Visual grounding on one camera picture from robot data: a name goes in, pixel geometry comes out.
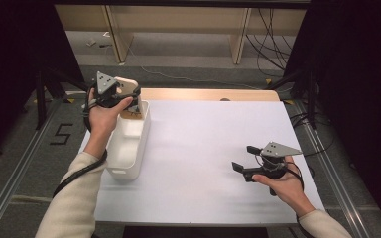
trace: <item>white plastic bin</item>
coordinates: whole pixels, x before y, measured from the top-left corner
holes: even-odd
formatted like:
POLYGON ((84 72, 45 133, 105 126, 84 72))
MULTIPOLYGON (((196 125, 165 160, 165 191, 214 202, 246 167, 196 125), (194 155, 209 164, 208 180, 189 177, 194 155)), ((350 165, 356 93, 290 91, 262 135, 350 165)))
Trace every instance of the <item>white plastic bin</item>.
POLYGON ((107 170, 115 179, 138 177, 150 130, 149 103, 142 101, 143 120, 119 116, 116 129, 107 146, 107 170))

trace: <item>floor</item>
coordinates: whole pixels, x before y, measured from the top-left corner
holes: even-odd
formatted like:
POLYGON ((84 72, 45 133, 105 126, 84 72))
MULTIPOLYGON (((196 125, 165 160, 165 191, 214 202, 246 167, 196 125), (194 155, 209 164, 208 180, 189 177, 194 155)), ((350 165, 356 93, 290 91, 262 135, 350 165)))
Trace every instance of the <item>floor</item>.
MULTIPOLYGON (((206 80, 212 80, 213 83, 209 87, 249 89, 264 88, 267 85, 266 79, 275 81, 282 74, 275 65, 265 59, 258 59, 258 54, 248 40, 245 42, 241 63, 233 64, 227 37, 223 35, 136 34, 126 62, 119 64, 115 60, 111 40, 107 34, 66 33, 85 80, 91 80, 97 69, 104 68, 112 70, 111 73, 128 74, 131 78, 154 77, 164 81, 164 84, 169 87, 174 87, 177 83, 175 77, 180 76, 187 82, 187 84, 182 83, 181 86, 205 87, 205 84, 195 80, 206 77, 206 80), (87 43, 90 42, 95 44, 88 46, 87 43), (237 80, 239 75, 240 77, 245 75, 245 78, 237 80)), ((257 39, 262 41, 263 36, 257 36, 257 39)), ((285 40, 291 46, 295 38, 286 37, 285 40)), ((287 43, 283 38, 276 39, 277 46, 285 53, 291 51, 287 43)), ((267 46, 274 47, 271 41, 268 41, 267 46)), ((274 52, 265 51, 265 53, 276 64, 280 64, 274 52)), ((280 61, 285 67, 284 60, 280 59, 280 61)), ((291 87, 289 83, 277 90, 282 100, 290 100, 285 104, 290 118, 306 111, 305 100, 292 100, 289 94, 291 87)), ((34 236, 49 205, 55 184, 59 183, 70 158, 73 158, 79 149, 85 129, 81 121, 72 118, 71 115, 80 113, 81 94, 75 94, 77 89, 69 85, 65 88, 74 93, 70 97, 72 101, 62 102, 55 110, 53 110, 55 106, 53 102, 48 104, 51 122, 48 129, 43 132, 47 136, 41 139, 37 150, 29 151, 30 140, 37 136, 34 94, 26 103, 26 112, 20 115, 14 129, 2 144, 0 193, 2 189, 7 188, 5 184, 8 179, 13 178, 11 174, 14 169, 23 162, 20 158, 24 158, 26 154, 32 154, 33 158, 24 164, 26 169, 18 177, 19 181, 13 184, 14 193, 11 201, 1 207, 0 237, 34 236), (71 136, 68 139, 55 137, 55 132, 64 132, 71 136), (49 146, 54 143, 64 143, 64 145, 49 146)), ((316 111, 321 112, 319 104, 316 111)), ((354 237, 381 237, 380 209, 365 188, 355 168, 350 165, 349 157, 333 131, 331 122, 325 115, 318 114, 316 116, 317 129, 312 130, 306 124, 306 120, 298 122, 299 119, 300 117, 297 116, 292 118, 294 124, 298 124, 295 126, 295 133, 308 165, 315 172, 314 181, 326 211, 354 237), (321 149, 325 149, 324 152, 318 153, 321 149), (352 219, 349 215, 355 215, 356 218, 352 219)), ((97 223, 96 233, 100 237, 122 237, 122 232, 122 226, 97 223)), ((272 238, 304 237, 297 227, 269 227, 268 234, 272 238)))

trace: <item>table surface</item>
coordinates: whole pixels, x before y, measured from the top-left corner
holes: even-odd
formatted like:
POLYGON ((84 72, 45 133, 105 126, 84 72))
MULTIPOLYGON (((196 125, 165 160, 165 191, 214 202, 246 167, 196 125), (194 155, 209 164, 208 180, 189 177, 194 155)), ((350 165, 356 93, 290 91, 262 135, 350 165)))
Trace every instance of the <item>table surface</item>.
MULTIPOLYGON (((246 152, 248 145, 262 148, 275 141, 300 148, 283 103, 274 96, 270 101, 249 101, 249 96, 246 101, 216 101, 234 98, 240 90, 185 91, 143 90, 142 97, 151 98, 151 128, 140 175, 125 181, 114 179, 108 171, 103 173, 96 220, 181 226, 295 224, 294 211, 271 196, 268 187, 245 182, 231 166, 236 162, 259 167, 246 152), (162 100, 153 100, 150 91, 152 95, 163 92, 162 100), (175 92, 185 91, 179 93, 182 100, 172 100, 175 92), (202 92, 216 95, 214 101, 203 100, 202 92)), ((276 95, 244 91, 247 95, 276 95)), ((86 134, 82 146, 88 137, 86 134)), ((316 208, 323 209, 304 157, 294 159, 304 175, 305 193, 316 208)))

